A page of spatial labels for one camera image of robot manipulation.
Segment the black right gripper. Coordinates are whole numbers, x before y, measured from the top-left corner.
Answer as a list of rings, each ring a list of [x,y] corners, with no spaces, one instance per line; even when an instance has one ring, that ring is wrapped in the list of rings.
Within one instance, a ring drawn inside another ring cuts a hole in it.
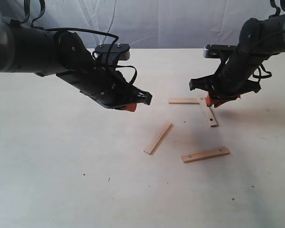
[[[209,76],[191,79],[190,90],[201,89],[209,92],[206,97],[207,107],[219,107],[227,102],[240,99],[240,95],[260,90],[260,84],[249,80],[260,66],[260,56],[233,52],[225,64],[220,64],[217,71]]]

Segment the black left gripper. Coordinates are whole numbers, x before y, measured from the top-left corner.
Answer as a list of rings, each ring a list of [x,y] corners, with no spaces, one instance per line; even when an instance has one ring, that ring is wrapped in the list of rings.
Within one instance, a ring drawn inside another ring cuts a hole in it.
[[[118,68],[133,68],[134,74],[127,81]],[[56,76],[77,88],[102,107],[134,112],[137,104],[150,105],[152,95],[134,86],[137,79],[134,66],[105,65],[84,62],[56,72]]]

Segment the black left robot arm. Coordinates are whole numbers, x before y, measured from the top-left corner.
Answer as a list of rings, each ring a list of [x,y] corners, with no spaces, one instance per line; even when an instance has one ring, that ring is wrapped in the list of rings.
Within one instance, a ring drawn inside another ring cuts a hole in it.
[[[130,46],[85,47],[78,28],[29,28],[19,21],[0,21],[0,72],[56,75],[80,93],[107,109],[133,112],[138,104],[149,105],[152,95],[127,81],[119,61],[130,57]]]

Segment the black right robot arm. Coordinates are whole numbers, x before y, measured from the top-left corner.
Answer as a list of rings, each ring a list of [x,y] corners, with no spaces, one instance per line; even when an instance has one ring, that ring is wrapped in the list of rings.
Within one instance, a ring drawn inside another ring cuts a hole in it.
[[[191,79],[190,90],[207,91],[207,105],[214,107],[249,92],[258,93],[260,80],[272,74],[262,76],[254,72],[263,70],[263,62],[280,53],[285,53],[285,14],[266,20],[250,18],[242,26],[236,46],[204,47],[204,57],[220,59],[220,65],[212,75]]]

